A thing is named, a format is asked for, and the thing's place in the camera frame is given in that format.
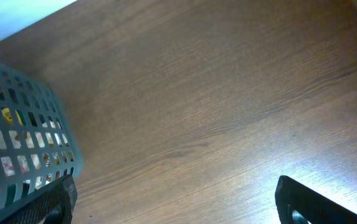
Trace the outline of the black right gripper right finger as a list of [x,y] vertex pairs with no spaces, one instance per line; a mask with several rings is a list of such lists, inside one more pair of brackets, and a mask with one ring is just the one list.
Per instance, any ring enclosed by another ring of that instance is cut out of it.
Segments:
[[281,175],[275,190],[275,204],[281,223],[357,223],[357,214]]

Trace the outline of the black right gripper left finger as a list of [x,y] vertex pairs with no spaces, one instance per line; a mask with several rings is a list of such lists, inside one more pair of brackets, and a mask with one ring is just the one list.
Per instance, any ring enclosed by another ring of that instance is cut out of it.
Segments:
[[77,197],[74,178],[64,175],[4,209],[0,222],[71,224]]

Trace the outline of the beige brown snack bag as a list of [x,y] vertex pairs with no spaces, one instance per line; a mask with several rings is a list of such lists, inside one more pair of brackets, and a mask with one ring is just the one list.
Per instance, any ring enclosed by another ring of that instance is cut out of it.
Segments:
[[0,194],[10,186],[29,193],[82,168],[69,127],[54,119],[41,123],[0,121]]

